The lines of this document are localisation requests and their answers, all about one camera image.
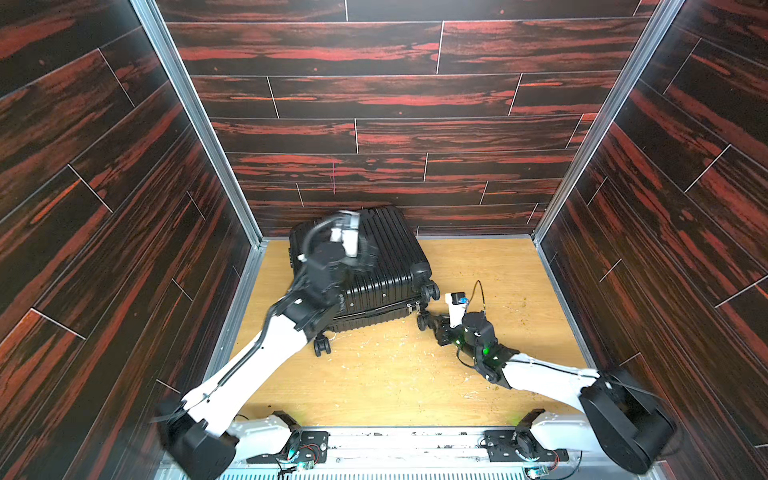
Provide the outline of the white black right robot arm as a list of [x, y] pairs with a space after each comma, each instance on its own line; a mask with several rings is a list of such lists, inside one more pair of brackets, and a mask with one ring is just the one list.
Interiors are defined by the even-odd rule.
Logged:
[[493, 460], [529, 463], [527, 477], [550, 473], [568, 450], [602, 453], [621, 469], [644, 474], [661, 456], [677, 426], [625, 370], [600, 371], [545, 362], [502, 345], [482, 312], [417, 317], [441, 346], [453, 345], [459, 362], [489, 383], [543, 395], [574, 408], [560, 415], [533, 409], [507, 435], [488, 433], [483, 447]]

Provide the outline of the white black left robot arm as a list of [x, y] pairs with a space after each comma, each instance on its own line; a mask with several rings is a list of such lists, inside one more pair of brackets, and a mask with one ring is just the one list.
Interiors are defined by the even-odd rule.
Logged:
[[354, 272], [372, 270], [377, 255], [363, 236], [305, 248], [299, 274], [268, 310], [261, 332], [178, 405], [158, 404], [160, 443], [189, 478], [216, 479], [235, 461], [290, 451], [297, 427], [287, 414], [247, 422], [235, 417], [283, 363], [329, 325], [342, 308], [343, 283]]

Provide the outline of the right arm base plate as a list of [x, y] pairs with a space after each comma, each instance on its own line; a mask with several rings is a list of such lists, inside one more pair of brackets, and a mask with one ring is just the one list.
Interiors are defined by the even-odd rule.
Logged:
[[480, 441], [491, 462], [549, 462], [556, 460], [528, 431], [486, 430]]

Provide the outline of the black hard-shell suitcase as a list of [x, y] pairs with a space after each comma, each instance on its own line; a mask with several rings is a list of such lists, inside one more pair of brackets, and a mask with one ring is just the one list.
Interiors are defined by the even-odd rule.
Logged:
[[416, 310], [425, 312], [429, 302], [440, 296], [431, 279], [429, 261], [398, 208], [380, 206], [352, 212], [360, 214], [359, 238], [375, 246], [375, 266], [370, 272], [353, 274], [334, 300], [309, 295], [303, 245], [329, 240], [338, 212], [303, 222], [289, 235], [294, 281], [276, 312], [296, 322], [318, 357], [331, 351], [327, 331], [359, 329], [404, 318]]

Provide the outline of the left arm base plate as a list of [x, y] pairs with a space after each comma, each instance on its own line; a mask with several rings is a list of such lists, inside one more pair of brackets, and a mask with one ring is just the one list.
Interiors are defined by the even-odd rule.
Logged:
[[261, 454], [246, 459], [248, 464], [273, 462], [287, 464], [322, 464], [327, 460], [330, 433], [323, 430], [293, 432], [286, 445], [275, 454]]

